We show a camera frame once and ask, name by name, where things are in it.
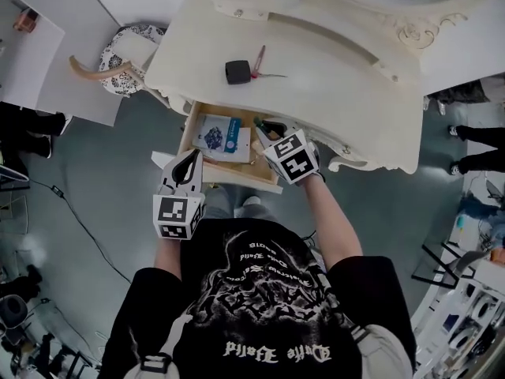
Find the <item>curved wooden chair leg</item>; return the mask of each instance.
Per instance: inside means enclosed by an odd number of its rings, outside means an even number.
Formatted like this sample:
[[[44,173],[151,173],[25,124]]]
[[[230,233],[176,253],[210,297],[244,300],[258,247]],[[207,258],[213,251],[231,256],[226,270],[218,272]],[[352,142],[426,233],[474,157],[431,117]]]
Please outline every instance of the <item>curved wooden chair leg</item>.
[[[117,76],[120,73],[128,72],[133,68],[131,62],[125,62],[118,67],[114,67],[113,69],[104,70],[103,72],[93,72],[89,69],[86,69],[85,66],[79,63],[79,61],[77,61],[75,56],[70,56],[69,62],[70,62],[70,68],[77,76],[91,81],[105,80],[108,79],[109,77]]]

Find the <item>black stand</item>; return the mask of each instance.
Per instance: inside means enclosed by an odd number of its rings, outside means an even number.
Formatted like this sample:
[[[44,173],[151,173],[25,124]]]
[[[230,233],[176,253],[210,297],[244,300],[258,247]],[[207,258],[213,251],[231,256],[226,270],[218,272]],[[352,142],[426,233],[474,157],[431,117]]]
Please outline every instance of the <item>black stand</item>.
[[[458,258],[461,258],[461,256],[456,253],[451,247],[449,247],[447,244],[450,244],[454,247],[459,247],[457,243],[453,243],[453,242],[447,242],[447,243],[444,243],[444,242],[441,242],[440,245],[446,249],[449,253],[451,253],[453,256],[456,257],[456,259]],[[429,279],[429,278],[425,278],[423,276],[419,276],[419,275],[416,275],[415,273],[412,274],[410,277],[413,279],[413,280],[417,280],[417,281],[421,281],[421,282],[425,282],[425,283],[430,283],[431,285],[437,285],[439,287],[445,287],[447,289],[455,289],[456,286],[458,285],[458,281],[460,278],[473,278],[475,276],[475,269],[472,268],[472,267],[468,267],[471,271],[472,271],[472,275],[471,276],[466,276],[466,275],[462,275],[462,276],[457,276],[454,274],[454,272],[449,268],[449,265],[448,264],[445,264],[444,262],[442,262],[442,260],[440,260],[439,257],[436,256],[435,253],[433,253],[427,246],[425,246],[424,244],[422,245],[421,247],[433,260],[435,260],[435,262],[440,266],[442,267],[443,271],[440,271],[438,268],[434,268],[433,269],[433,273],[436,274],[436,275],[444,275],[444,274],[449,274],[449,276],[454,280],[454,283],[451,284],[451,283],[445,283],[445,282],[442,282],[442,281],[435,281],[435,280],[432,280],[432,279]]]

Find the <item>small orange object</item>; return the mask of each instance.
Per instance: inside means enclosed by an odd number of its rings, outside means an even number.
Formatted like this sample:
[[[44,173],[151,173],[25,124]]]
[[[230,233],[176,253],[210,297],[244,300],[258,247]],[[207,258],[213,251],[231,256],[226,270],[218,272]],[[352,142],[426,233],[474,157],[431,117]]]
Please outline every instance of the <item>small orange object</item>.
[[[491,261],[505,265],[505,249],[494,249],[491,251]]]
[[[20,32],[32,32],[37,25],[36,20],[39,17],[39,14],[32,9],[26,9],[23,11],[16,22],[13,25],[13,28]]]

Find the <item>booklet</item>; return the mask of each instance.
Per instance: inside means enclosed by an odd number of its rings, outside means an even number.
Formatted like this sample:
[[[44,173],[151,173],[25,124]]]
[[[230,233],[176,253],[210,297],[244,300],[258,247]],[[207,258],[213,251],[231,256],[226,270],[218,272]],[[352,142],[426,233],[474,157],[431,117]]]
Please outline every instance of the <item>booklet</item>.
[[[237,150],[241,119],[200,114],[196,120],[193,145],[198,148],[234,153]]]

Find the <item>backpack strap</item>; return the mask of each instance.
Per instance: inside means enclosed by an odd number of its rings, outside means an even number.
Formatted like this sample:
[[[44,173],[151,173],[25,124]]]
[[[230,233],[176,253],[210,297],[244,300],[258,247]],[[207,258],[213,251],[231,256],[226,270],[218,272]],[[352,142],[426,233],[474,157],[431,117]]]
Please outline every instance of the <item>backpack strap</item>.
[[[172,356],[175,346],[181,340],[184,325],[191,321],[193,316],[182,314],[175,319],[168,335],[168,340],[159,353],[145,357],[140,364],[134,366],[125,376],[125,379],[179,379],[179,369]]]

